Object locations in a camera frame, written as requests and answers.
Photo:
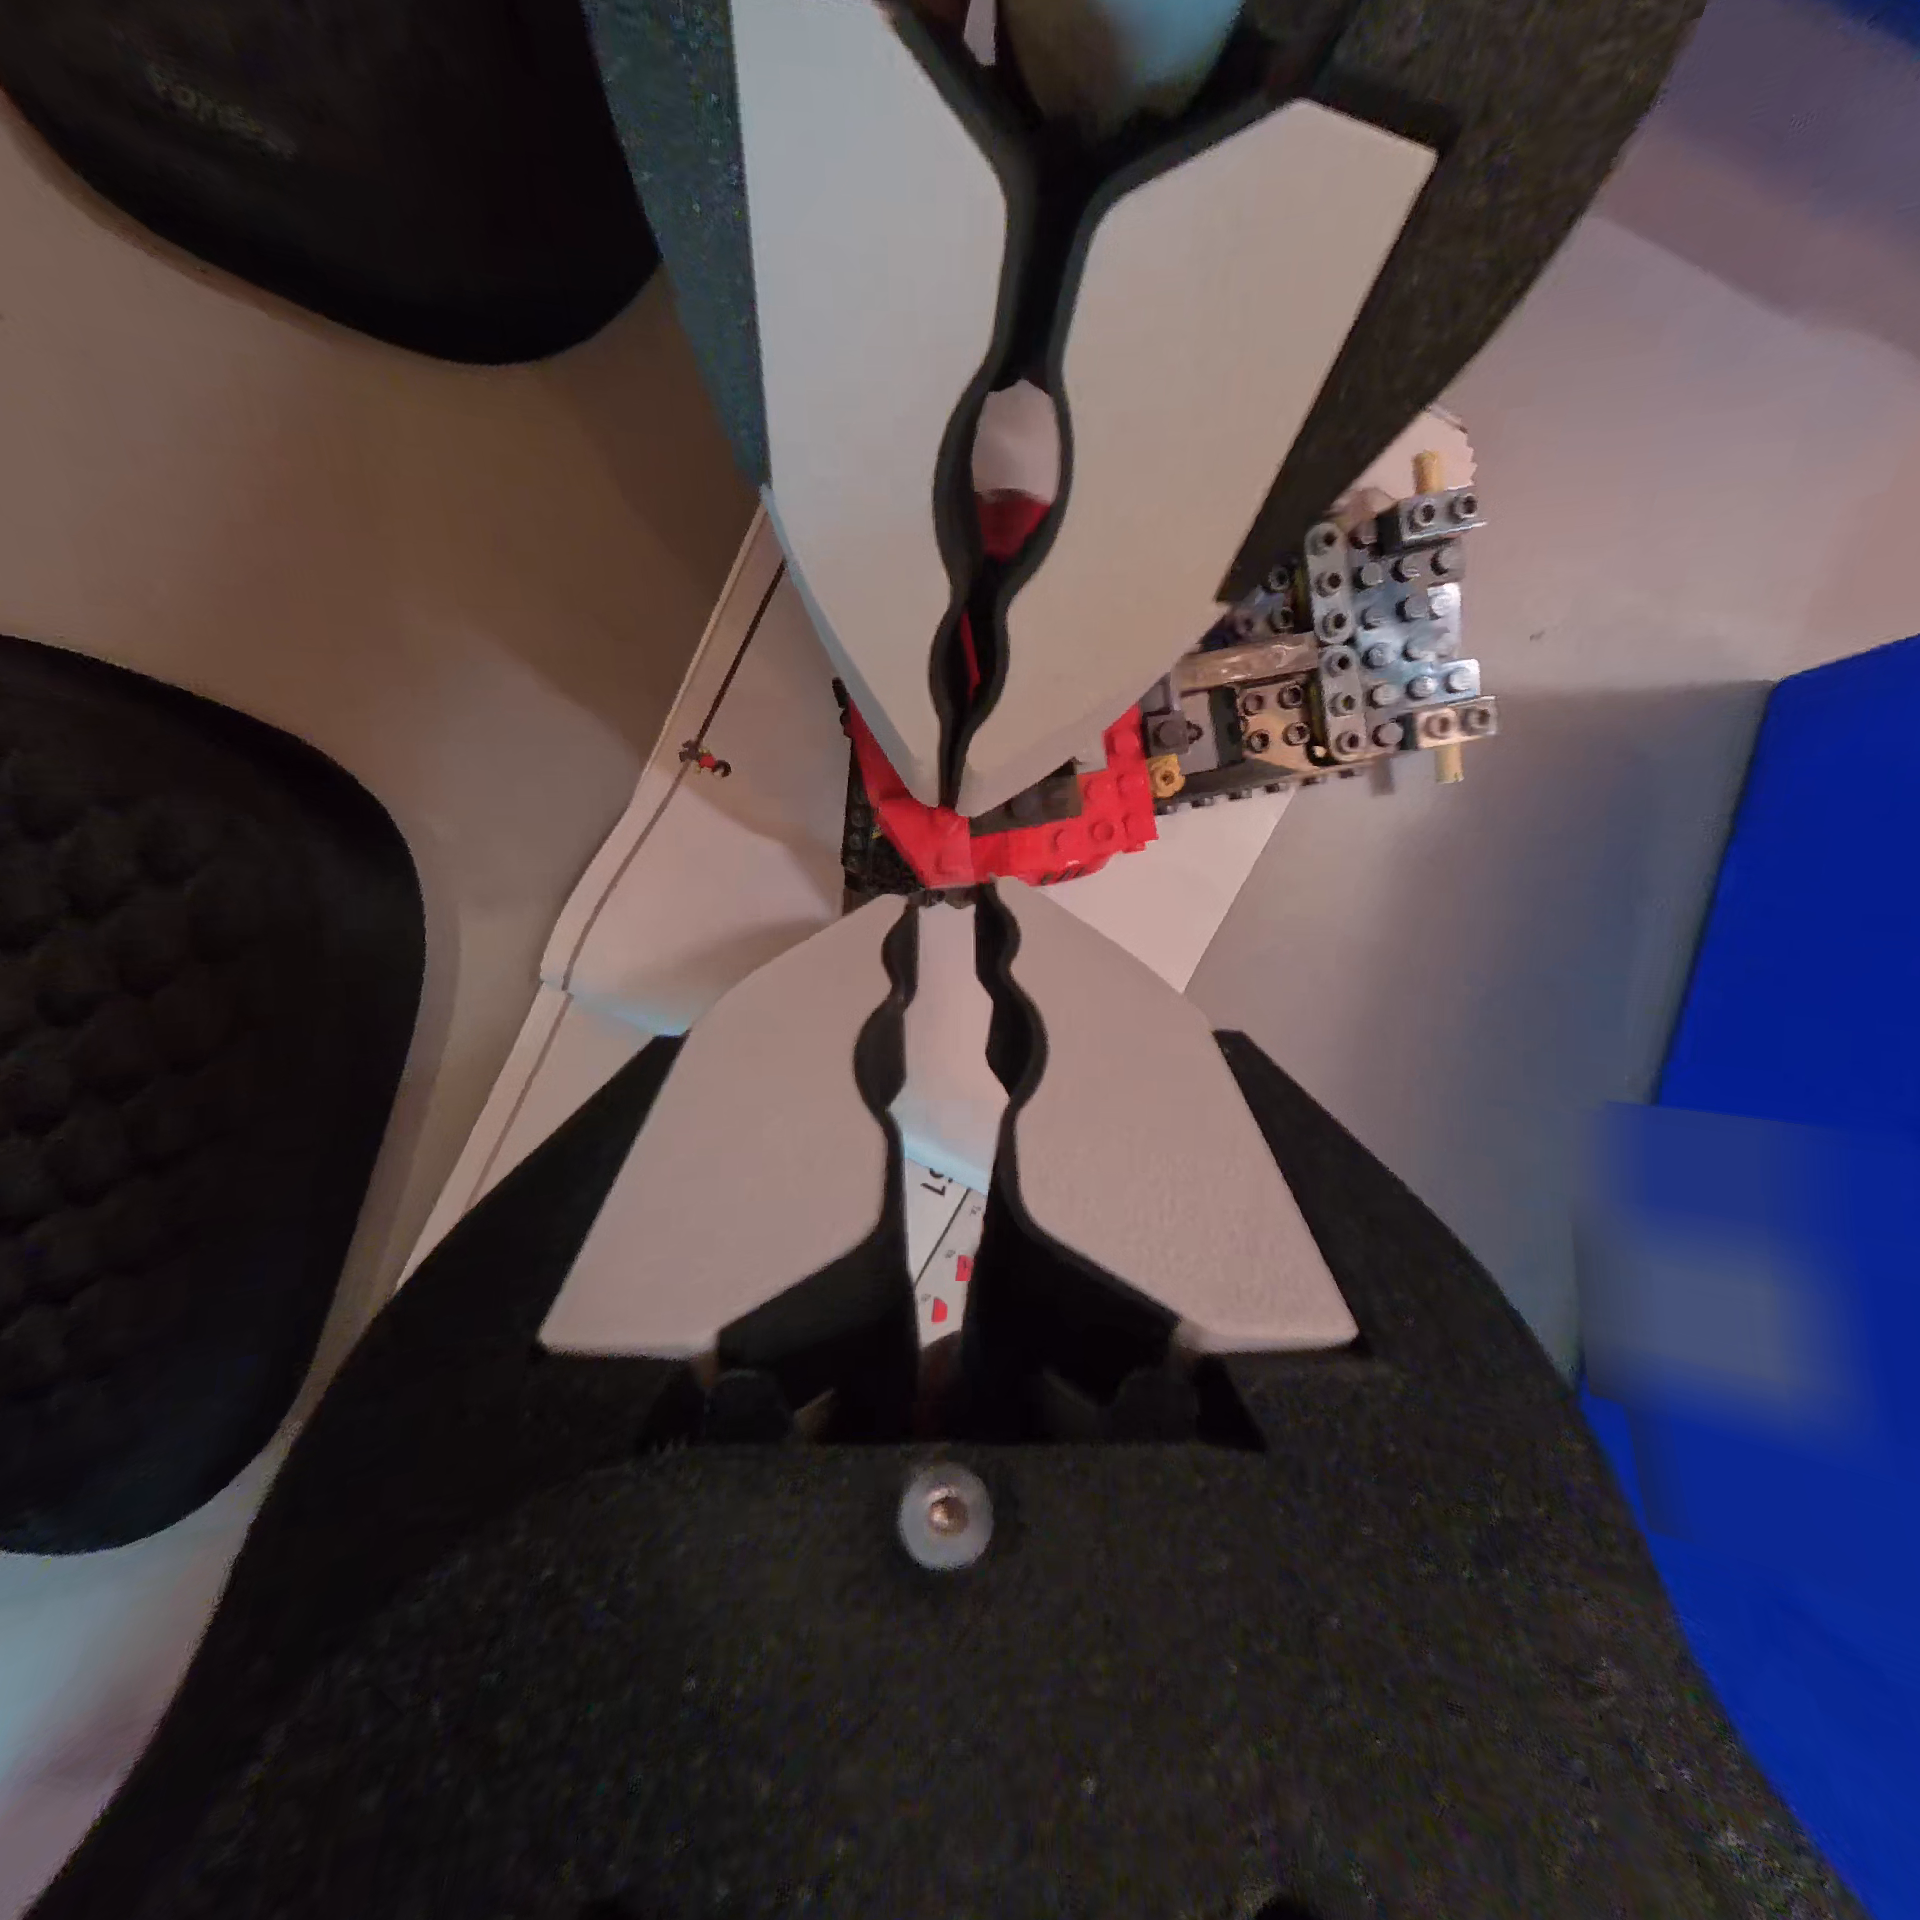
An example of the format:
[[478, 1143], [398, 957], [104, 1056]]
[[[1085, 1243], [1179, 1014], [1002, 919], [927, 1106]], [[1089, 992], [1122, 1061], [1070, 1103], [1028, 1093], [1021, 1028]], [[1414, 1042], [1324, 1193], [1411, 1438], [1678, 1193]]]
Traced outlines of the black quilted pad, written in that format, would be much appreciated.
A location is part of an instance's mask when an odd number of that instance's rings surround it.
[[334, 759], [4, 638], [4, 1550], [145, 1542], [309, 1375], [425, 905]]
[[580, 5], [4, 5], [4, 96], [198, 261], [465, 366], [660, 267]]

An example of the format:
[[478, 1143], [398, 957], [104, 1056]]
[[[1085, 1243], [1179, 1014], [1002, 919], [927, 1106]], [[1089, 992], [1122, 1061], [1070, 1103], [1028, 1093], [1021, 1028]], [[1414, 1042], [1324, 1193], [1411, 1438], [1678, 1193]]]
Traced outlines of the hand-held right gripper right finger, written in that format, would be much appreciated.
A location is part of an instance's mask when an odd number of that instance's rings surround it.
[[964, 1315], [977, 1382], [1125, 1382], [1176, 1354], [1358, 1338], [1209, 1018], [1024, 882], [977, 899], [1004, 1091]]

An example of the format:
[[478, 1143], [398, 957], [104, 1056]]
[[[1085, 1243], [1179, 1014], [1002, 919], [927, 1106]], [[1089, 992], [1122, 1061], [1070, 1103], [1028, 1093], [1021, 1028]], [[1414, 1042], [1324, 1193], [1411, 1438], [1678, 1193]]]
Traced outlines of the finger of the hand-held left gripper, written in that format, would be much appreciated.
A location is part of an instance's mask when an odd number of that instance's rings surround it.
[[974, 602], [965, 805], [1069, 762], [1210, 624], [1432, 167], [1414, 136], [1288, 103], [1096, 191], [1045, 338], [1060, 485]]
[[852, 705], [925, 805], [956, 731], [974, 427], [1032, 238], [1028, 129], [911, 5], [733, 5], [766, 509]]

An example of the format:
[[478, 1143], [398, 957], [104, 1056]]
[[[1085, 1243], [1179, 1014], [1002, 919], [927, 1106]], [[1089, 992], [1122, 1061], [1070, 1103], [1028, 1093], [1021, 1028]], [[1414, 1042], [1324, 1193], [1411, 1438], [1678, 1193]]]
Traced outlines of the lego instruction booklet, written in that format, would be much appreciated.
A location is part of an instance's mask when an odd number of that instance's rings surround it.
[[[1404, 497], [1421, 459], [1450, 486], [1475, 480], [1465, 425], [1428, 409], [1358, 486]], [[530, 1018], [402, 1285], [646, 1040], [678, 1037], [761, 963], [841, 915], [852, 752], [829, 660], [781, 564], [774, 534], [754, 516], [633, 805], [560, 907]], [[730, 779], [699, 759], [678, 762], [687, 738], [714, 748]], [[1184, 807], [1143, 854], [1069, 882], [1060, 905], [1188, 991], [1282, 811], [1282, 791]], [[995, 1137], [986, 1102], [998, 1087], [986, 1066], [974, 1077], [933, 1077], [927, 1098], [919, 1086], [909, 1086], [902, 1120], [909, 1157], [919, 1157], [903, 1163], [903, 1262], [919, 1338], [933, 1341], [964, 1325]]]

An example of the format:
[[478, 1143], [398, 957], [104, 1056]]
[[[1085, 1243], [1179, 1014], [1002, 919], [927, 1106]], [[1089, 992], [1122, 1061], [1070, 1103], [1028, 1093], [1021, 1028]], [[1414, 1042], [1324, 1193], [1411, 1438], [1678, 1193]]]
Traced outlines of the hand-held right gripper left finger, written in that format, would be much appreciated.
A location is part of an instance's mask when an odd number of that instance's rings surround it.
[[671, 1053], [541, 1345], [719, 1358], [865, 1243], [915, 1345], [892, 1118], [915, 992], [917, 907], [873, 903], [719, 995]]

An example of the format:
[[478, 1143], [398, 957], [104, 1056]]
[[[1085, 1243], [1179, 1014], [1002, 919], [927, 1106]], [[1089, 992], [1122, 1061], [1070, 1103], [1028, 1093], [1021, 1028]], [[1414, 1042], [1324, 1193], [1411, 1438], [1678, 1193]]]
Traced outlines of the blue plastic bin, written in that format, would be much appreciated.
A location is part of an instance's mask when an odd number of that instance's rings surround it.
[[1655, 1093], [1594, 1125], [1580, 1345], [1741, 1738], [1918, 1916], [1918, 638], [1765, 695]]

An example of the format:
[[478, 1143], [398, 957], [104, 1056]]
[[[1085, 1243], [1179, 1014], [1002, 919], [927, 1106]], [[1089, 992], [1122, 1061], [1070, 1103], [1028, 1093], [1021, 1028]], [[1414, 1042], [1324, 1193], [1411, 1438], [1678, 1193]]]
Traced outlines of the red and black lego car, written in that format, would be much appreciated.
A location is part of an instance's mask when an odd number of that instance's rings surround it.
[[1500, 731], [1462, 643], [1470, 467], [1411, 459], [1411, 490], [1362, 485], [1225, 612], [1096, 744], [964, 818], [909, 795], [832, 685], [848, 742], [841, 905], [959, 899], [992, 878], [1060, 885], [1155, 842], [1182, 811], [1347, 781], [1398, 759], [1458, 779]]

